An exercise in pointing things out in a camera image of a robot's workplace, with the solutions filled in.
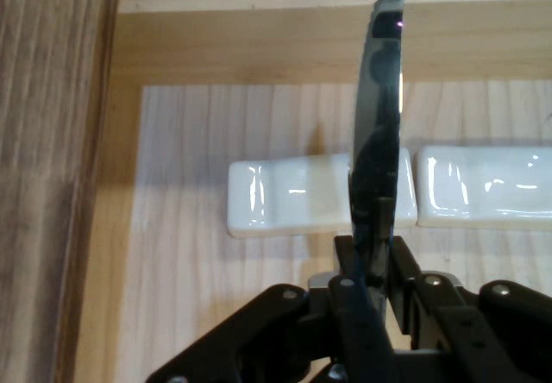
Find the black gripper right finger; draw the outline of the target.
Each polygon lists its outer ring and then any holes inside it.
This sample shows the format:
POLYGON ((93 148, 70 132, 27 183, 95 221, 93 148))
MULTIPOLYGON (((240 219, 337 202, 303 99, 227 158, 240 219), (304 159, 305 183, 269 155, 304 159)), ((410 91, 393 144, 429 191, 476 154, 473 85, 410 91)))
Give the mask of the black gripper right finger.
POLYGON ((424 271, 396 236, 387 292, 411 348, 445 382, 549 382, 551 298, 498 279, 470 292, 452 274, 424 271))

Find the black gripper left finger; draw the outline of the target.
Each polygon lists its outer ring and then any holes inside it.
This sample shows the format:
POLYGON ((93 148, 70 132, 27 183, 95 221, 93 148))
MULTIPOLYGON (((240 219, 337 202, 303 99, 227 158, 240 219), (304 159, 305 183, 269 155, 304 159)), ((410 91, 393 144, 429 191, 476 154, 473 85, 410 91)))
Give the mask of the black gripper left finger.
POLYGON ((388 377, 388 246, 335 238, 338 273, 308 290, 266 289, 148 376, 150 382, 298 382, 328 358, 318 381, 375 382, 388 377))

